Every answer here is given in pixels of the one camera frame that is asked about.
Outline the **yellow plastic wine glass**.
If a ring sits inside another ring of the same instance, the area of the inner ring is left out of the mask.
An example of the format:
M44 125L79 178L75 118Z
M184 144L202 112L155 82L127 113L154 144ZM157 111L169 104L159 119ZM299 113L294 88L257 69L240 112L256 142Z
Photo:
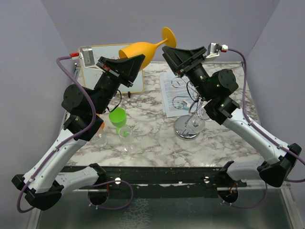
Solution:
M136 42L132 43L123 49L119 50L118 55L120 59L123 58L132 58L137 55L143 54L145 59L142 62L140 67L140 71L145 68L153 59L157 48L161 45L169 46L175 48L177 45L177 41L174 33L168 27L162 28L162 41L159 43L149 43L149 42Z

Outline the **green plastic wine glass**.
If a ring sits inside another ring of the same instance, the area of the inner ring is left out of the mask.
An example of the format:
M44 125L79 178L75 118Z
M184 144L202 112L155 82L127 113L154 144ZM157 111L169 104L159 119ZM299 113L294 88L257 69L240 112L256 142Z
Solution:
M119 134L119 130L127 126L127 114L123 108L117 107L111 111L108 115L110 122L116 128L116 134Z

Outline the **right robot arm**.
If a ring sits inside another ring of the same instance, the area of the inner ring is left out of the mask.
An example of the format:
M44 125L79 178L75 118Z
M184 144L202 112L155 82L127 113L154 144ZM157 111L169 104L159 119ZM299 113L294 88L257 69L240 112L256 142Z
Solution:
M227 163L227 168L219 174L220 183L229 187L243 179L262 179L266 184L280 187L297 160L301 160L301 147L280 140L261 127L246 113L245 105L240 106L230 98L238 89L236 77L231 70L222 69L209 76L203 62L218 57L220 52L237 52L226 45L211 43L208 48L200 47L184 50L164 46L163 57L178 76L186 76L194 86L210 119L238 134L262 157L260 161Z

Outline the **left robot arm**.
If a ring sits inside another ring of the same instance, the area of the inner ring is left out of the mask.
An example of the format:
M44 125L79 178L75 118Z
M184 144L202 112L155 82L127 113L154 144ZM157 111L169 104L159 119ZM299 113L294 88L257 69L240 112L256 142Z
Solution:
M73 81L66 88L61 104L70 116L41 160L27 173L12 178L13 185L20 191L17 199L20 213L34 208L47 210L66 192L91 185L101 188L105 184L104 171L97 164L68 175L60 172L70 158L97 133L103 123L99 115L109 108L121 84L132 86L145 59L143 54L122 59L100 57L97 67L102 70L102 74L95 87L88 89L81 86L62 65L63 60L72 57L70 54L56 60L61 70Z

